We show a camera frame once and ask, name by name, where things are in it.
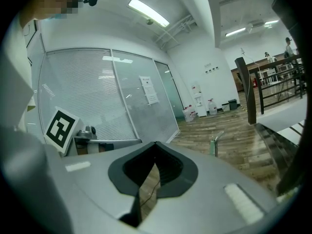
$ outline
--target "plastic bottle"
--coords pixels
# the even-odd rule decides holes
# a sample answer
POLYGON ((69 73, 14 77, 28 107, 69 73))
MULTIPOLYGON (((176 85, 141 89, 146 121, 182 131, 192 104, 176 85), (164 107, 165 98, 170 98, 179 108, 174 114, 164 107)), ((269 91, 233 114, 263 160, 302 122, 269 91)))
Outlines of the plastic bottle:
POLYGON ((186 122, 192 121, 194 118, 191 116, 191 109, 189 107, 186 107, 183 110, 184 118, 186 122))
POLYGON ((194 119, 194 118, 196 117, 196 111, 195 111, 195 109, 192 107, 192 105, 189 106, 189 109, 190 109, 191 117, 194 119))
POLYGON ((209 114, 210 115, 216 115, 218 112, 218 109, 216 107, 216 104, 214 103, 213 99, 208 100, 208 107, 209 107, 209 114))

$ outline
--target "air conditioner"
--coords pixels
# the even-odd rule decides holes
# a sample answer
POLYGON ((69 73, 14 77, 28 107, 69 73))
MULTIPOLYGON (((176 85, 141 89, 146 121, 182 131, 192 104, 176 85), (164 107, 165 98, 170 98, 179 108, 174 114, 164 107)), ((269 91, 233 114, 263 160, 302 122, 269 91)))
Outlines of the air conditioner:
POLYGON ((249 34, 251 33, 257 33, 263 30, 264 27, 264 21, 263 20, 255 20, 255 21, 251 21, 246 29, 248 31, 249 34))

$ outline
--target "wooden floor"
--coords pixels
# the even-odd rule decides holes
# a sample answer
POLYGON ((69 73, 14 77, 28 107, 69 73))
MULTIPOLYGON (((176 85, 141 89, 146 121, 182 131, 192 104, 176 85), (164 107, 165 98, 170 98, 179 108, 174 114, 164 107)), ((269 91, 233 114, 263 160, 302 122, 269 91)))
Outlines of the wooden floor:
MULTIPOLYGON (((171 143, 205 155, 209 155, 213 136, 225 131, 219 141, 218 157, 274 194, 279 181, 277 169, 264 141, 255 128, 248 124, 247 113, 243 109, 196 118, 192 122, 179 121, 178 125, 181 133, 171 143)), ((141 203, 149 198, 158 181, 158 170, 154 166, 140 188, 141 203)), ((152 198, 141 207, 143 219, 156 204, 156 189, 152 198)))

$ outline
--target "ceiling light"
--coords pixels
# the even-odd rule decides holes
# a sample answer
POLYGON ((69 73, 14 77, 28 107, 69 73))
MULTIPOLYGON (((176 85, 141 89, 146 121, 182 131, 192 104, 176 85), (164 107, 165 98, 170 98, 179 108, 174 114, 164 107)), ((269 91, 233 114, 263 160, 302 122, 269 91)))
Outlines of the ceiling light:
POLYGON ((129 6, 147 15, 163 27, 167 27, 169 25, 169 22, 164 17, 139 0, 131 0, 129 6))
POLYGON ((244 31, 245 29, 246 29, 246 28, 242 28, 242 29, 235 30, 235 31, 233 31, 233 32, 230 32, 230 33, 228 33, 228 34, 225 34, 225 36, 226 36, 226 37, 229 37, 229 36, 234 35, 234 34, 236 34, 236 33, 238 33, 238 32, 244 31))
MULTIPOLYGON (((113 58, 103 56, 102 60, 113 60, 113 58)), ((132 63, 133 62, 132 60, 128 60, 128 59, 120 60, 120 58, 117 58, 117 57, 114 57, 114 61, 125 62, 125 63, 132 63)))
POLYGON ((275 20, 275 21, 268 21, 268 22, 266 22, 264 25, 272 24, 272 23, 276 23, 276 22, 278 22, 278 20, 275 20))

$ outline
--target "glass wall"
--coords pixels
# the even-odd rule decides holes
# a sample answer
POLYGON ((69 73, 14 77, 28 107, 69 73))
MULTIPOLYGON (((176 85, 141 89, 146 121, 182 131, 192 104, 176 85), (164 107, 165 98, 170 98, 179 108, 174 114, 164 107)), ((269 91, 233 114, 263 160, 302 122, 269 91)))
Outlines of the glass wall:
POLYGON ((152 59, 113 51, 121 92, 139 138, 144 141, 168 141, 178 133, 175 116, 152 59), (155 103, 148 99, 142 77, 156 93, 155 103))
POLYGON ((39 80, 42 124, 61 107, 97 130, 98 139, 134 139, 114 73, 110 50, 48 52, 39 80))
POLYGON ((168 99, 172 106, 175 118, 184 119, 183 105, 180 95, 177 91, 175 81, 170 73, 169 67, 166 64, 155 61, 157 69, 159 71, 162 83, 164 84, 168 99))
POLYGON ((41 34, 35 35, 32 39, 32 46, 28 46, 27 55, 31 63, 32 88, 36 107, 25 115, 27 132, 36 136, 42 143, 45 143, 43 130, 39 118, 38 107, 38 82, 45 50, 43 48, 41 34))

